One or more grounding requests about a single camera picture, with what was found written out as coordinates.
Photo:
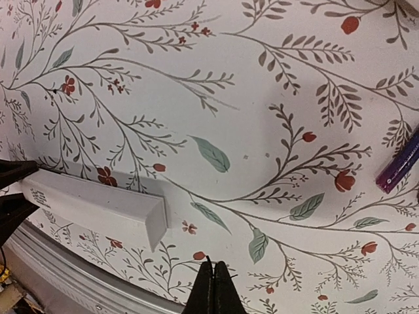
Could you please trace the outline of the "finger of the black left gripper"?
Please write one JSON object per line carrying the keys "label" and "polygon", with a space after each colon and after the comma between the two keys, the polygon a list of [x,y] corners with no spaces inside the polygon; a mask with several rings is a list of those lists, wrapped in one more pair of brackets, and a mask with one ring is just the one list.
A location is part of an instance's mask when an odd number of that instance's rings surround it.
{"label": "finger of the black left gripper", "polygon": [[0,166],[0,189],[4,189],[39,170],[35,161],[1,160]]}
{"label": "finger of the black left gripper", "polygon": [[0,246],[38,209],[39,206],[25,199],[22,193],[1,196]]}

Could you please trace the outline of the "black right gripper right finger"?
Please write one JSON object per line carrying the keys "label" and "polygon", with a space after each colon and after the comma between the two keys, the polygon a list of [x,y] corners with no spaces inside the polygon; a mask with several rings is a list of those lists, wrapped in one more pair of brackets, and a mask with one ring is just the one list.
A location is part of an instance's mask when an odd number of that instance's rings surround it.
{"label": "black right gripper right finger", "polygon": [[223,261],[218,262],[214,269],[213,306],[216,314],[246,314],[227,265]]}

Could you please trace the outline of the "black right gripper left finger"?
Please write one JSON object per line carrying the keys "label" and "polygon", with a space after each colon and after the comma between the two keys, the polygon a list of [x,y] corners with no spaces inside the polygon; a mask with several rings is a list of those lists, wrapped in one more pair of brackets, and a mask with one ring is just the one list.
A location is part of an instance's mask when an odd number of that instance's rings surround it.
{"label": "black right gripper left finger", "polygon": [[214,313],[214,271],[209,257],[199,268],[185,306],[185,314]]}

